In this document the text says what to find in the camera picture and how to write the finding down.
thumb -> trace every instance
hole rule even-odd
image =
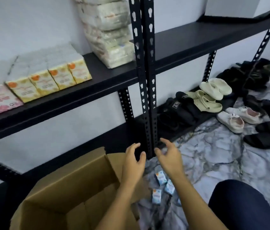
[[[139,159],[138,163],[139,163],[139,164],[144,164],[144,165],[145,165],[145,163],[146,163],[146,158],[147,158],[146,153],[145,153],[145,152],[141,152],[141,154],[140,154],[140,159]]]
[[[162,157],[164,156],[163,153],[162,153],[162,151],[159,148],[155,148],[154,149],[154,152],[155,152],[158,160],[160,161],[162,159]]]

person's left hand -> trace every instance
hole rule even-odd
[[[140,146],[140,143],[134,143],[129,146],[125,151],[125,161],[122,169],[121,186],[129,189],[131,192],[134,191],[135,186],[141,179],[146,163],[146,153],[140,154],[140,160],[137,162],[135,158],[135,149]]]

forearm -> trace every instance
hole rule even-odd
[[[123,230],[125,229],[127,213],[131,206],[132,189],[122,187],[96,230]]]
[[[192,230],[227,230],[192,186],[185,174],[171,179],[180,197],[187,222]]]

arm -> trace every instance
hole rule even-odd
[[[168,151],[163,155],[160,149],[155,148],[155,154],[178,192],[190,229],[228,230],[186,177],[182,156],[176,146],[167,139],[160,138],[160,140],[166,144]]]
[[[117,196],[98,224],[96,230],[125,229],[127,213],[131,207],[132,194],[145,170],[146,153],[141,153],[139,162],[136,161],[134,155],[135,149],[139,146],[140,143],[132,144],[126,149],[122,179]]]

hand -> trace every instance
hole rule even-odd
[[[154,149],[163,170],[168,174],[171,180],[181,175],[185,176],[182,155],[177,147],[167,139],[160,138],[160,141],[166,144],[168,149],[165,155],[159,148]]]
[[[134,143],[125,151],[125,161],[122,168],[121,187],[126,188],[133,193],[135,186],[141,179],[146,163],[146,153],[140,154],[140,160],[137,162],[135,158],[135,149],[140,146],[140,143]]]

